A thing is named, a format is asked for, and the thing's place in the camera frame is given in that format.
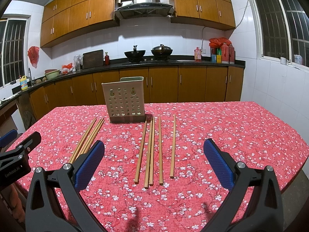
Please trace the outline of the wooden chopstick group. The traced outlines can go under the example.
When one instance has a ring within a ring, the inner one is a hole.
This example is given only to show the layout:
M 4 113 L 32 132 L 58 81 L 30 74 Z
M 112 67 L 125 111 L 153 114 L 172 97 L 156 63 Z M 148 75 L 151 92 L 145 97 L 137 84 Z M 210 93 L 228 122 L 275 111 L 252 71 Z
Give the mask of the wooden chopstick group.
M 97 134 L 100 131 L 100 128 L 102 127 L 104 123 L 104 118 L 101 119 L 98 124 L 96 125 L 96 127 L 94 128 L 93 131 L 91 131 L 90 136 L 86 142 L 86 145 L 83 147 L 81 154 L 85 154 L 86 152 L 88 152 L 88 150 L 90 149 L 92 143 L 94 142 L 94 139 L 96 138 Z
M 89 132 L 91 131 L 93 125 L 96 122 L 96 117 L 92 120 L 91 124 L 88 126 L 88 128 L 86 129 L 85 133 L 83 134 L 83 136 L 81 137 L 80 141 L 77 144 L 77 147 L 75 148 L 72 156 L 70 157 L 69 163 L 74 162 L 76 155 L 78 154 L 79 150 L 81 149 L 83 143 L 85 142 Z
M 96 138 L 97 134 L 99 133 L 103 123 L 104 123 L 104 118 L 100 119 L 98 124 L 96 125 L 96 127 L 90 132 L 90 134 L 88 135 L 85 143 L 80 148 L 80 150 L 79 150 L 79 152 L 78 152 L 78 154 L 76 156 L 76 159 L 80 155 L 85 154 L 85 153 L 87 153 L 90 150 L 90 147 L 91 147 L 92 143 L 94 142 L 94 139 Z

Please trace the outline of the yellow detergent bottle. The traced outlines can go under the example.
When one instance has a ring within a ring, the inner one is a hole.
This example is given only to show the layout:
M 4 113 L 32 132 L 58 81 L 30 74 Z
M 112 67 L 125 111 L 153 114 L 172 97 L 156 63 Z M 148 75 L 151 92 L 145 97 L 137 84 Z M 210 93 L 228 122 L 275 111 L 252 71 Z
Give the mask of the yellow detergent bottle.
M 27 76 L 23 75 L 22 77 L 19 78 L 20 82 L 20 88 L 22 91 L 25 91 L 28 89 L 28 82 L 27 82 Z

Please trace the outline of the green basin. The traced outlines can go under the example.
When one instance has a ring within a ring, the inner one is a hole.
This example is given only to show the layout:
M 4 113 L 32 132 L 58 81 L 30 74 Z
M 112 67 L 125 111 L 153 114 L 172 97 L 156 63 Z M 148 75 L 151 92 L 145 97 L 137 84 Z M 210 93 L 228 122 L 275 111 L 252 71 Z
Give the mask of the green basin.
M 57 70 L 57 69 L 49 69 L 45 71 L 45 77 L 47 80 L 56 78 L 59 74 L 60 74 L 60 70 Z

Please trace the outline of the barred window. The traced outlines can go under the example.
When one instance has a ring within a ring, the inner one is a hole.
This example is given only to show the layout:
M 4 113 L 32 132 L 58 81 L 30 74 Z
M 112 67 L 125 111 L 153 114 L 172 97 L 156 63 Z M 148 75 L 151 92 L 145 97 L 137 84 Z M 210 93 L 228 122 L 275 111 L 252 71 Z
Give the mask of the barred window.
M 1 20 L 1 87 L 17 82 L 27 74 L 25 71 L 25 18 Z
M 288 64 L 301 55 L 308 67 L 308 15 L 298 0 L 252 0 L 259 30 L 260 56 Z

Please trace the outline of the wooden chopstick centre leftmost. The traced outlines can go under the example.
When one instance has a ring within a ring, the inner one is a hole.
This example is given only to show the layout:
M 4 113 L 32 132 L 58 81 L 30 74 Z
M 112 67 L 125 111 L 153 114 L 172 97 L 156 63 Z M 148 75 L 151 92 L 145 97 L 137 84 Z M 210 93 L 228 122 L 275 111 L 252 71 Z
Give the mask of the wooden chopstick centre leftmost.
M 143 157 L 143 147 L 144 147 L 144 140 L 146 136 L 146 130 L 147 130 L 147 119 L 144 122 L 142 140 L 141 140 L 140 148 L 139 148 L 138 161 L 137 161 L 136 173 L 135 173 L 135 178 L 134 178 L 135 184 L 139 183 L 139 175 L 140 175 L 140 169 L 141 169 L 141 161 Z

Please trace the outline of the dark cutting board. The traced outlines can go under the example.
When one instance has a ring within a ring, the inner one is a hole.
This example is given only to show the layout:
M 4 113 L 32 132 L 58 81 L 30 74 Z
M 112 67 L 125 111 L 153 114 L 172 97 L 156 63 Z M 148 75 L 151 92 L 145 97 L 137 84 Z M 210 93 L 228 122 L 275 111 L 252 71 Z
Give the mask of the dark cutting board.
M 83 69 L 101 67 L 104 64 L 103 49 L 83 53 Z

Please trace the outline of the wooden chopstick middle right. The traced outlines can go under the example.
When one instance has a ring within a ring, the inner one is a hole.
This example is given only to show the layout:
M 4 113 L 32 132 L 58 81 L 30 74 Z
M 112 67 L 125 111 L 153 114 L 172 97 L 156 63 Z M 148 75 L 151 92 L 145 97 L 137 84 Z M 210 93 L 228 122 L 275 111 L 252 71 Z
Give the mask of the wooden chopstick middle right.
M 154 184 L 154 142 L 155 142 L 155 118 L 152 118 L 152 130 L 151 130 L 151 154 L 150 154 L 150 172 L 149 172 L 149 185 Z

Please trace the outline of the beige perforated utensil holder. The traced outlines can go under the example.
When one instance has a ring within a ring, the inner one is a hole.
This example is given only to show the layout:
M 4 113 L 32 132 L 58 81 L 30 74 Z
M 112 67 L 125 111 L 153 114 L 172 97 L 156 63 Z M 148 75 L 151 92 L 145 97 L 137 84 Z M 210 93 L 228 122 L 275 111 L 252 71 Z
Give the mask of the beige perforated utensil holder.
M 144 77 L 124 77 L 119 82 L 102 83 L 111 123 L 139 123 L 146 120 Z

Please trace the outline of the small red bottle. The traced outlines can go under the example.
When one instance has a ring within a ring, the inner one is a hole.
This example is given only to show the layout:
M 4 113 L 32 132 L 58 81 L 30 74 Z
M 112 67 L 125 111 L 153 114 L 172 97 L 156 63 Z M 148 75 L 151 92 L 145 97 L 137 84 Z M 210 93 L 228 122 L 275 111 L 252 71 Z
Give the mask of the small red bottle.
M 108 55 L 108 52 L 105 52 L 105 65 L 109 65 L 110 64 L 110 57 Z

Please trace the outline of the lower wooden cabinets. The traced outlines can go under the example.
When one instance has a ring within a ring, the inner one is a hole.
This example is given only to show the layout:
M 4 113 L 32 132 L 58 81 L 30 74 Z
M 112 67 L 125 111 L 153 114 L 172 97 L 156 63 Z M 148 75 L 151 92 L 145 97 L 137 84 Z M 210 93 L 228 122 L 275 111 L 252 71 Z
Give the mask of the lower wooden cabinets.
M 29 96 L 36 119 L 60 106 L 103 104 L 116 116 L 140 116 L 145 103 L 239 101 L 243 78 L 235 66 L 119 69 L 51 82 Z

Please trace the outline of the green yellow condiment boxes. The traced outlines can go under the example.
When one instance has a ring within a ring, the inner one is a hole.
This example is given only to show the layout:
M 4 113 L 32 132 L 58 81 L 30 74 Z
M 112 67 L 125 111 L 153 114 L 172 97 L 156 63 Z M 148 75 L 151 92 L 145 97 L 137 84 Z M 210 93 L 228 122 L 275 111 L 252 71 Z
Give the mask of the green yellow condiment boxes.
M 222 62 L 222 52 L 220 48 L 211 48 L 211 61 L 213 63 Z

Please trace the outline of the pink plastic bottle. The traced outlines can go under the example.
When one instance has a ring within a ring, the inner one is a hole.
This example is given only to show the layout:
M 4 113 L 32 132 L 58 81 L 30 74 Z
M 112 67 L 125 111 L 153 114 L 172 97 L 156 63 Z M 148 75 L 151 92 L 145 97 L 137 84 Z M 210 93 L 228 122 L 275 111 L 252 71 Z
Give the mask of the pink plastic bottle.
M 195 62 L 202 61 L 201 49 L 199 47 L 196 47 L 196 49 L 194 50 L 194 61 Z

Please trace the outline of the black wok with lid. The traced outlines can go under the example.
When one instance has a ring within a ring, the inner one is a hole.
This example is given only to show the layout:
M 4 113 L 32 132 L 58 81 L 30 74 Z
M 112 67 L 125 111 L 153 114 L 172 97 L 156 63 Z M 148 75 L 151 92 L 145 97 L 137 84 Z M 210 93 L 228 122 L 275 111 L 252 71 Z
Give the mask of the black wok with lid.
M 153 47 L 151 53 L 154 56 L 155 60 L 168 60 L 173 50 L 165 46 L 164 44 L 160 44 L 159 46 Z

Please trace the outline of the red plastic bag on thermos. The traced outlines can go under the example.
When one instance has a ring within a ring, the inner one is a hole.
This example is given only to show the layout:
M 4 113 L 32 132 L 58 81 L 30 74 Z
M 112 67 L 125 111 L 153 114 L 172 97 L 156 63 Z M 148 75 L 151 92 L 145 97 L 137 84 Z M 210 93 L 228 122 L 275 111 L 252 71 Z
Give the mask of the red plastic bag on thermos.
M 225 38 L 225 37 L 221 37 L 221 38 L 211 38 L 209 40 L 209 46 L 211 48 L 220 48 L 223 44 L 227 44 L 228 46 L 231 44 L 232 42 Z

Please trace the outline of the stainless range hood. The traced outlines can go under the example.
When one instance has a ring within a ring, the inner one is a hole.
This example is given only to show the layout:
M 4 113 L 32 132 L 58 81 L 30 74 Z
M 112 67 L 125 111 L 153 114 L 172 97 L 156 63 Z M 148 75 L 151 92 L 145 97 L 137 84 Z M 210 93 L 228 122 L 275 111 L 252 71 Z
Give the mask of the stainless range hood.
M 114 14 L 118 19 L 172 17 L 175 9 L 172 0 L 115 0 Z

